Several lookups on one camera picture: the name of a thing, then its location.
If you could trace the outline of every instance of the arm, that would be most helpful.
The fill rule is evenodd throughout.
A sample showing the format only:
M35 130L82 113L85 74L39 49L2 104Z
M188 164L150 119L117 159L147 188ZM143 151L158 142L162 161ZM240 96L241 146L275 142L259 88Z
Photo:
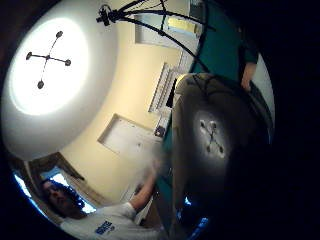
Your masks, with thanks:
M154 169L151 169L150 174L141 190L129 201L137 213L141 211L149 202L153 193L156 178L156 171Z

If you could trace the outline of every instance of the white t-shirt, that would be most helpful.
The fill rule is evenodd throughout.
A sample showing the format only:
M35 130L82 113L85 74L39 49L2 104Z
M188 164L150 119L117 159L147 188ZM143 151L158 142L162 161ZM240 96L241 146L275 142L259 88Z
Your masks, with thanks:
M60 227L81 240L159 240L158 231L133 222L136 211L130 203L100 208L83 219L65 218Z

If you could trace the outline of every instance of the man's hair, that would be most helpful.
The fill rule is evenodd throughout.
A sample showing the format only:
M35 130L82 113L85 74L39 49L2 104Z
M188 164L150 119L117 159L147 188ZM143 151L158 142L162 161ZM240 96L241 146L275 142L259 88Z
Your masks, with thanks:
M43 187L43 184L46 182L51 182L53 185L55 185L59 190L63 191L67 197L69 197L75 206L77 206L80 210L84 207L84 201L83 199L78 195L78 193L70 186L65 186L59 182L56 182L52 179L45 179L41 182L41 186ZM49 199L49 196L47 194L43 194L45 202L48 204L50 209L60 215L61 217L65 218L66 215L61 212Z

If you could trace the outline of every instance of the man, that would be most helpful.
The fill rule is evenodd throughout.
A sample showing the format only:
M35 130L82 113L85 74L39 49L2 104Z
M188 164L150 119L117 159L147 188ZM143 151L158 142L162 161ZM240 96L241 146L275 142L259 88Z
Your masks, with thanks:
M152 168L141 190L129 202L103 207L89 214L81 210L83 201L70 187L52 180L43 181L42 187L49 206L65 218L60 227L78 239L165 239L160 232L133 222L150 200L156 175L155 168Z

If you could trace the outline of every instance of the yellow wall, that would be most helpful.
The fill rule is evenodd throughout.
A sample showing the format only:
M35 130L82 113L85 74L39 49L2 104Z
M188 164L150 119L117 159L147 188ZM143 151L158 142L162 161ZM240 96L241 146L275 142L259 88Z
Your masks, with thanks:
M129 1L112 1L119 8ZM167 9L187 13L187 0L170 0ZM117 113L142 126L154 129L158 117L148 108L164 62L177 65L180 53L175 49L134 43L134 25L119 22L119 54L111 90L91 124L61 153L90 186L111 202L118 202L137 167L101 145L97 139L113 114Z

